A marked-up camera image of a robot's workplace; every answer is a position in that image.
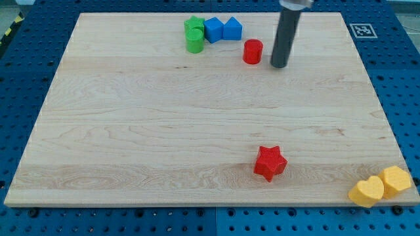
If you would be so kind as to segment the silver metal rod mount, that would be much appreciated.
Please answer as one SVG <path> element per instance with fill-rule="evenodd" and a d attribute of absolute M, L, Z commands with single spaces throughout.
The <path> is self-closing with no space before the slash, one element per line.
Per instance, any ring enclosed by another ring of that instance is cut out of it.
<path fill-rule="evenodd" d="M 310 8 L 313 2 L 314 0 L 279 0 L 280 5 L 289 10 L 303 10 Z"/>

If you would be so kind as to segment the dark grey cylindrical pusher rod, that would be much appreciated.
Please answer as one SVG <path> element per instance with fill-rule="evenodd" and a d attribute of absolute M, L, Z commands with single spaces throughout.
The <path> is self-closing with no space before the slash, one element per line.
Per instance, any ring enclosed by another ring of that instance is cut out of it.
<path fill-rule="evenodd" d="M 300 10 L 283 8 L 272 49 L 270 63 L 275 68 L 286 67 L 301 15 Z"/>

